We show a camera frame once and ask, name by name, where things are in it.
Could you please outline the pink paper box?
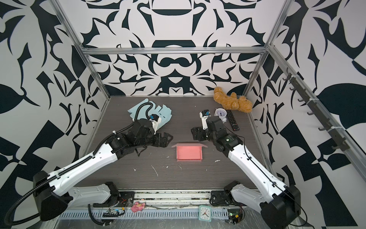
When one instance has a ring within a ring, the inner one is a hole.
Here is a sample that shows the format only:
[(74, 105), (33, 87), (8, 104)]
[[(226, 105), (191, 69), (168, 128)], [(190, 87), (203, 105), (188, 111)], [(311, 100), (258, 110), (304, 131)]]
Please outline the pink paper box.
[(201, 162), (203, 160), (203, 148), (207, 148), (207, 146), (201, 143), (177, 143), (172, 148), (176, 149), (176, 160), (178, 162)]

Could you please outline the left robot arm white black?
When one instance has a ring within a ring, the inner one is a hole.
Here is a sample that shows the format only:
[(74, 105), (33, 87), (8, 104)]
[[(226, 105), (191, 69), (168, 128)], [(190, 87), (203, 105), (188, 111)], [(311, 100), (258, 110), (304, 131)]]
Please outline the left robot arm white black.
[[(37, 173), (33, 178), (33, 189), (17, 200), (5, 214), (5, 225), (20, 225), (35, 218), (48, 221), (70, 207), (86, 204), (119, 204), (121, 195), (112, 182), (84, 188), (78, 188), (76, 184), (126, 155), (134, 152), (140, 155), (139, 148), (146, 150), (148, 146), (168, 147), (173, 136), (166, 132), (157, 133), (154, 127), (155, 122), (152, 120), (135, 120), (124, 129), (108, 135), (93, 152), (70, 165), (51, 173)], [(14, 220), (15, 210), (29, 196), (34, 196), (38, 213), (25, 219)]]

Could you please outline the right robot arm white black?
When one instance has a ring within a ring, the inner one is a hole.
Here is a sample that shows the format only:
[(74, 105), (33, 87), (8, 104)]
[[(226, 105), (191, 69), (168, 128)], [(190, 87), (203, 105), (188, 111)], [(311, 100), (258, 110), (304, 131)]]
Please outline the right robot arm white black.
[(271, 229), (284, 229), (293, 225), (302, 212), (301, 193), (294, 185), (287, 186), (275, 177), (250, 153), (241, 139), (228, 133), (221, 119), (209, 116), (202, 119), (202, 127), (191, 129), (196, 141), (209, 141), (215, 148), (234, 162), (257, 187), (248, 189), (241, 183), (232, 182), (226, 186), (230, 199), (259, 212)]

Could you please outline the light blue flat paper box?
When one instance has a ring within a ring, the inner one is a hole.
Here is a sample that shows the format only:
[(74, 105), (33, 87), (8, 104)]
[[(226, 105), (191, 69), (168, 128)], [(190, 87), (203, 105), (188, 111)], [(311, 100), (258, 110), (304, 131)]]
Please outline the light blue flat paper box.
[(134, 107), (128, 110), (130, 117), (134, 121), (135, 119), (147, 119), (152, 114), (159, 115), (162, 119), (158, 130), (167, 124), (172, 118), (172, 110), (166, 105), (156, 105), (154, 102), (149, 101), (149, 99), (144, 99), (142, 102), (138, 103)]

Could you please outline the white alarm clock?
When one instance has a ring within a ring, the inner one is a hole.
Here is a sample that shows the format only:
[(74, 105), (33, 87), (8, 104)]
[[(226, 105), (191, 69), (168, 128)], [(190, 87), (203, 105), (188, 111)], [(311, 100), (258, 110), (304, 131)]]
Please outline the white alarm clock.
[(227, 121), (227, 111), (223, 108), (217, 108), (214, 112), (214, 116), (218, 116), (223, 123)]

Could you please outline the black remote control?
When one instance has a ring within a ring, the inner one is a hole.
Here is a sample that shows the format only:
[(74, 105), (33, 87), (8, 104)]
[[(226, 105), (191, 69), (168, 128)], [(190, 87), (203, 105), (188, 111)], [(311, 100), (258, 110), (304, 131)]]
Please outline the black remote control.
[(239, 126), (238, 126), (238, 124), (237, 124), (237, 122), (235, 120), (234, 115), (232, 114), (232, 111), (231, 110), (227, 110), (226, 112), (227, 112), (226, 117), (227, 117), (227, 119), (228, 119), (228, 121), (229, 121), (229, 123), (231, 125), (232, 130), (233, 131), (239, 131), (240, 128), (239, 128)]

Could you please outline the brown teddy bear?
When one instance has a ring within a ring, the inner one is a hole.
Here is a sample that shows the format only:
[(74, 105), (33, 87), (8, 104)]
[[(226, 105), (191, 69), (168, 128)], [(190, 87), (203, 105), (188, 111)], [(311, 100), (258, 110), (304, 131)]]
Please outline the brown teddy bear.
[(238, 97), (235, 92), (232, 92), (228, 96), (221, 87), (216, 87), (213, 92), (213, 99), (225, 110), (237, 110), (243, 113), (250, 113), (252, 111), (252, 102), (243, 95)]

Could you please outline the pink small toy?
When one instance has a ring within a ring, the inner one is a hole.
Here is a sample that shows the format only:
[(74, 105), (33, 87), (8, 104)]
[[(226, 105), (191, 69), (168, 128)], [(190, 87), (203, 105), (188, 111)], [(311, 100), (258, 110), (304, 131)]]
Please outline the pink small toy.
[(143, 209), (145, 209), (145, 207), (146, 207), (145, 203), (135, 202), (133, 204), (133, 206), (131, 207), (131, 211), (133, 213), (136, 213), (139, 211), (143, 211)]

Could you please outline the small circuit board left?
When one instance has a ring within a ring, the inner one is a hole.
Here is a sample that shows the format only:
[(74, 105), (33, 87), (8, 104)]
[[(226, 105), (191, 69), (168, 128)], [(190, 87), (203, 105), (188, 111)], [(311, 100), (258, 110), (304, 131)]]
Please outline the small circuit board left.
[(125, 209), (109, 209), (108, 211), (103, 213), (103, 218), (117, 218), (125, 214)]

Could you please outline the small circuit board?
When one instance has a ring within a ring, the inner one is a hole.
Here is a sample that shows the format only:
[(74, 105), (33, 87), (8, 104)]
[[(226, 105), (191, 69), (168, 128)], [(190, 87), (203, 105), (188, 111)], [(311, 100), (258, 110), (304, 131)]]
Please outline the small circuit board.
[(245, 216), (246, 214), (242, 208), (229, 209), (227, 222), (235, 225), (240, 223), (245, 218)]
[(125, 209), (109, 209), (108, 211), (103, 213), (103, 218), (117, 218), (125, 214)]

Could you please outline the teal square clock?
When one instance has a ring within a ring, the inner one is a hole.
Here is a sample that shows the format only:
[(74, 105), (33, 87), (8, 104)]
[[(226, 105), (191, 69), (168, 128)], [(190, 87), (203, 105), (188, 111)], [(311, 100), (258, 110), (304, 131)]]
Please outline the teal square clock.
[(198, 219), (200, 221), (211, 222), (212, 221), (211, 211), (212, 209), (210, 206), (200, 205)]

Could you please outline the small circuit board right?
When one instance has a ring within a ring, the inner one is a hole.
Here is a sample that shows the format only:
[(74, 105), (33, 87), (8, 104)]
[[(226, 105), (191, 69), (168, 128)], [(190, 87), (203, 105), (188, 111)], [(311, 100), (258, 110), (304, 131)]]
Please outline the small circuit board right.
[(240, 223), (245, 218), (245, 216), (246, 214), (242, 208), (229, 209), (227, 222), (235, 225)]

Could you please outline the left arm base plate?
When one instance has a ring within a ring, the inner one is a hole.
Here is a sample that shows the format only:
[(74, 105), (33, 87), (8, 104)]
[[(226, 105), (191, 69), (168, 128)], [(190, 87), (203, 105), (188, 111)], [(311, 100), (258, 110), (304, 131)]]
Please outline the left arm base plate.
[(99, 204), (94, 203), (92, 206), (94, 208), (121, 208), (121, 207), (131, 207), (134, 201), (135, 192), (134, 191), (120, 191), (119, 196), (111, 195), (106, 202)]

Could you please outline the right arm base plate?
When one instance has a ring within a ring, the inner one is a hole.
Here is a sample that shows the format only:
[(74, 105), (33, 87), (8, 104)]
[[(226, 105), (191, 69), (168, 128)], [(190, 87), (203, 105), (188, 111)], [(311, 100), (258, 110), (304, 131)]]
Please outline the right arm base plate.
[(232, 193), (230, 190), (211, 191), (210, 205), (218, 206), (247, 206), (250, 199), (242, 194)]

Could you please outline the black wall hook rack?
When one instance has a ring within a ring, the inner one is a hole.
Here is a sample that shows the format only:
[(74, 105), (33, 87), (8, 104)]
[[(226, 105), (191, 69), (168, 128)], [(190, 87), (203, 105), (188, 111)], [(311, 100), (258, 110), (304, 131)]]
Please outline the black wall hook rack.
[(333, 149), (340, 149), (343, 152), (350, 149), (344, 128), (334, 120), (330, 112), (325, 108), (320, 99), (315, 96), (312, 90), (305, 84), (301, 76), (287, 72), (285, 81), (289, 81), (293, 86), (292, 91), (300, 95), (298, 101), (304, 103), (310, 108), (308, 115), (314, 115), (322, 125), (318, 130), (326, 131), (334, 140), (336, 146)]

